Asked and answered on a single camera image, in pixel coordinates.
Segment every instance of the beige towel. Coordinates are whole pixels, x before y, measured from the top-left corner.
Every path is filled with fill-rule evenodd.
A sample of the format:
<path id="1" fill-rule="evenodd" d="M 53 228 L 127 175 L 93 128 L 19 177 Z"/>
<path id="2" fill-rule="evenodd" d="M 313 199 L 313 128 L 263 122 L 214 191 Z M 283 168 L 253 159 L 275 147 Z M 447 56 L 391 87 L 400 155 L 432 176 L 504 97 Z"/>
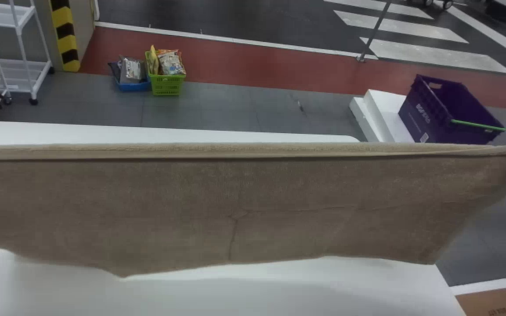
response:
<path id="1" fill-rule="evenodd" d="M 324 255 L 434 263 L 506 146 L 0 147 L 0 248 L 119 276 Z"/>

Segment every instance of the white foam block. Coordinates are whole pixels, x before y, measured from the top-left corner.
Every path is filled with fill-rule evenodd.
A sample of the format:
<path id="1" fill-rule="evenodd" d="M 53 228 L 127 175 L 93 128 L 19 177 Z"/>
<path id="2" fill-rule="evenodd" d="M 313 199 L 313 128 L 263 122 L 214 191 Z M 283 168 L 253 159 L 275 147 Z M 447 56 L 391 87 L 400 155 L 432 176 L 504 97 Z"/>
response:
<path id="1" fill-rule="evenodd" d="M 357 122 L 369 142 L 385 142 L 385 138 L 380 134 L 378 126 L 373 119 L 373 115 L 368 111 L 363 98 L 353 98 L 349 106 Z"/>
<path id="2" fill-rule="evenodd" d="M 350 108 L 369 142 L 414 143 L 398 115 L 405 96 L 368 90 L 364 98 L 353 98 Z"/>

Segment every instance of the packaged food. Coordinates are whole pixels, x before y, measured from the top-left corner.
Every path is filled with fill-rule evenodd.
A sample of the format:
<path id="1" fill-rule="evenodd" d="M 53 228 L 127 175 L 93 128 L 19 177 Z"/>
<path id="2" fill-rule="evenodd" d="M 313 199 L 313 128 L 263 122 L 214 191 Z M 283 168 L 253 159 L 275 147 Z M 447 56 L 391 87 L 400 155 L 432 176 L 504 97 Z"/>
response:
<path id="1" fill-rule="evenodd" d="M 120 83 L 138 83 L 146 78 L 143 60 L 120 56 Z"/>
<path id="2" fill-rule="evenodd" d="M 153 75 L 159 74 L 159 60 L 157 59 L 157 51 L 155 50 L 155 47 L 153 45 L 149 50 L 147 64 L 148 64 L 148 71 L 150 74 Z"/>
<path id="3" fill-rule="evenodd" d="M 186 75 L 183 62 L 179 56 L 179 50 L 173 50 L 157 56 L 163 75 Z"/>

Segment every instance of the gray floor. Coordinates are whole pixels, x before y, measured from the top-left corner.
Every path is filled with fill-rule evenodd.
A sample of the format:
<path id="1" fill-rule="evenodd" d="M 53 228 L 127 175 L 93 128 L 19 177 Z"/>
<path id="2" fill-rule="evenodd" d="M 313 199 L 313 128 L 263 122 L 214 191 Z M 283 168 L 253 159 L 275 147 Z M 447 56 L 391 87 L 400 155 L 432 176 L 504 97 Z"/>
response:
<path id="1" fill-rule="evenodd" d="M 353 96 L 184 83 L 178 97 L 118 91 L 110 76 L 59 72 L 40 89 L 40 105 L 14 94 L 0 120 L 103 126 L 350 135 L 365 140 L 348 104 Z"/>
<path id="2" fill-rule="evenodd" d="M 59 72 L 44 82 L 39 106 L 30 106 L 27 94 L 14 94 L 0 120 L 339 134 L 364 141 L 348 109 L 352 97 L 205 83 L 185 83 L 180 97 L 153 97 L 121 93 L 109 76 Z M 506 126 L 506 110 L 490 110 Z M 495 144 L 506 144 L 506 132 Z M 479 214 L 437 264 L 451 286 L 505 278 L 506 199 Z"/>

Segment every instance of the white table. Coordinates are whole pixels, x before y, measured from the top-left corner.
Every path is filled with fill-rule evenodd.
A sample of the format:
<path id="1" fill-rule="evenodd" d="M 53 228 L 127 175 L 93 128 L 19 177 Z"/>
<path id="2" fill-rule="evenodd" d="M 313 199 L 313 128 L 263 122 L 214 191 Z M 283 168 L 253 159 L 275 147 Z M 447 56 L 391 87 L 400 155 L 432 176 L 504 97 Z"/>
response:
<path id="1" fill-rule="evenodd" d="M 358 142 L 350 136 L 0 122 L 3 144 Z M 126 279 L 0 250 L 0 316 L 463 316 L 436 266 L 325 257 Z"/>
<path id="2" fill-rule="evenodd" d="M 351 136 L 0 122 L 0 145 L 359 142 Z"/>

